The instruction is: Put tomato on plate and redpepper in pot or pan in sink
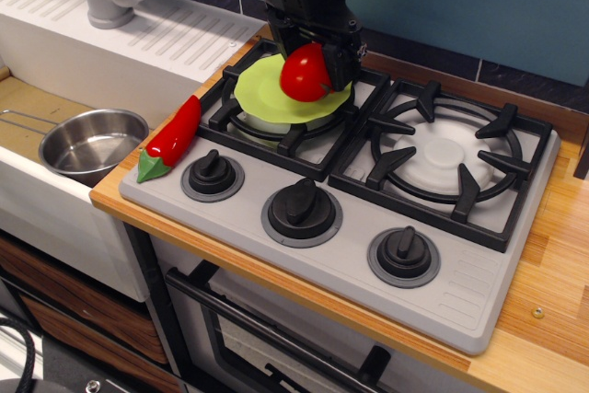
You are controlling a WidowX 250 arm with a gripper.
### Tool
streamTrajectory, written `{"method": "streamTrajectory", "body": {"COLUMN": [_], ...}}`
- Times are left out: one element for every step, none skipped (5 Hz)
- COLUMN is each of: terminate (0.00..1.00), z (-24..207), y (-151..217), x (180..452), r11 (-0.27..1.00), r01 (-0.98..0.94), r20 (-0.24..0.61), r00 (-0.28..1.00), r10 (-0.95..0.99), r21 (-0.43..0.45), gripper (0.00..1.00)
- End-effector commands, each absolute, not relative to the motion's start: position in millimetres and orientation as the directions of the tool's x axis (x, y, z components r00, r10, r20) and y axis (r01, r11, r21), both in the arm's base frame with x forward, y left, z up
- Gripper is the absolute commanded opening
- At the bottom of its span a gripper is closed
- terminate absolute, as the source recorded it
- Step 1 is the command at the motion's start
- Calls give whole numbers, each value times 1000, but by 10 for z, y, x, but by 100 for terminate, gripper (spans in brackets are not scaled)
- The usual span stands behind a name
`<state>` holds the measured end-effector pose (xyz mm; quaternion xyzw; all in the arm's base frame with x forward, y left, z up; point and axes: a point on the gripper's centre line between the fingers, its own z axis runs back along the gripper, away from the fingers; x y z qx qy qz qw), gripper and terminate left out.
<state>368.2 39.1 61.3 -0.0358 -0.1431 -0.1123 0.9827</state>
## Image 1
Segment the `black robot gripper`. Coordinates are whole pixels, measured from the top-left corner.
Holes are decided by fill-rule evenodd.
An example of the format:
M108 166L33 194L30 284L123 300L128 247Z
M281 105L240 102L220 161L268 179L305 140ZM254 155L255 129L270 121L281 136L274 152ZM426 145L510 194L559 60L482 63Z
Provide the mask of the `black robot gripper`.
M362 25L347 0L263 0L271 34L284 59L308 43L322 44L331 88L342 91L360 75Z

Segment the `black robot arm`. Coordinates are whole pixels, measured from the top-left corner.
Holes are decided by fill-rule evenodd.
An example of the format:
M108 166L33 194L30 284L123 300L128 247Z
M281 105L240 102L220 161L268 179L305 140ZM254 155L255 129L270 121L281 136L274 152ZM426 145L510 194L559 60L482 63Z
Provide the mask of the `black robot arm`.
M362 24L347 0L262 0L267 22L283 57L305 44L316 42L331 87L341 91L361 73L366 45Z

